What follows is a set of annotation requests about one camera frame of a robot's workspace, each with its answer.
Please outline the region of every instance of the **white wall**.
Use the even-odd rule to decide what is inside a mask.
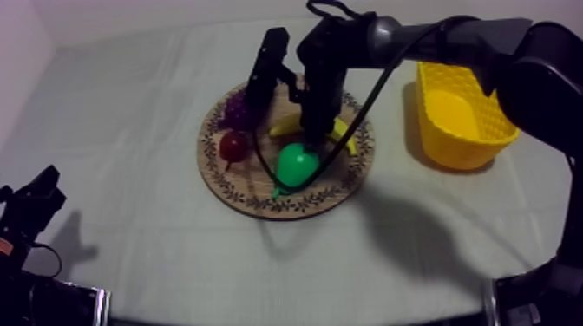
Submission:
[[[54,53],[29,0],[0,1],[0,147]]]
[[[189,23],[309,16],[306,0],[34,0],[53,39],[72,45],[136,31]],[[402,23],[454,14],[554,20],[583,35],[581,0],[345,0],[357,10],[392,15]]]

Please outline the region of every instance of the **round wooden tray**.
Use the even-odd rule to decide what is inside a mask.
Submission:
[[[292,195],[280,195],[272,199],[274,184],[251,151],[247,159],[232,163],[225,172],[226,162],[219,156],[219,142],[228,130],[219,128],[219,121],[226,101],[244,90],[246,83],[228,92],[211,108],[202,123],[198,138],[197,161],[200,174],[209,189],[226,205],[254,218],[270,220],[294,220],[309,218],[330,210],[347,199],[363,182],[370,170],[375,141],[371,124],[365,120],[354,134],[358,155],[350,157],[344,149],[334,163],[311,186]],[[278,153],[291,143],[301,141],[301,134],[286,135],[275,139],[267,135],[267,126],[277,119],[300,111],[298,104],[288,101],[288,88],[279,84],[274,92],[272,107],[266,123],[258,130],[261,153],[275,172]],[[343,94],[340,118],[351,124],[360,106],[352,96]],[[325,150],[330,152],[335,143],[327,141]]]

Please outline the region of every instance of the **yellow basket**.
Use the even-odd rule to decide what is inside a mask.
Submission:
[[[423,149],[443,166],[483,166],[518,137],[496,94],[486,97],[468,68],[420,62],[417,103]]]

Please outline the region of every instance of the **white tablecloth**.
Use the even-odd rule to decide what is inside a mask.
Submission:
[[[60,276],[112,290],[113,314],[196,325],[386,325],[480,309],[489,277],[546,262],[560,241],[570,173],[522,134],[478,173],[448,173],[419,148],[415,64],[370,113],[377,152],[353,198],[320,217],[269,223],[207,189],[196,139],[209,108],[243,82],[265,31],[316,20],[165,29],[60,49],[0,153],[0,182],[49,164],[65,206],[39,237]],[[361,102],[378,71],[351,71]],[[34,252],[33,271],[51,272]]]

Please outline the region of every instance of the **green plastic apple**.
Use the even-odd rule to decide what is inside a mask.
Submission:
[[[314,152],[307,151],[304,144],[291,143],[279,153],[277,176],[288,186],[299,186],[306,181],[320,166],[320,158]],[[278,187],[273,191],[273,198],[279,194],[289,194]]]

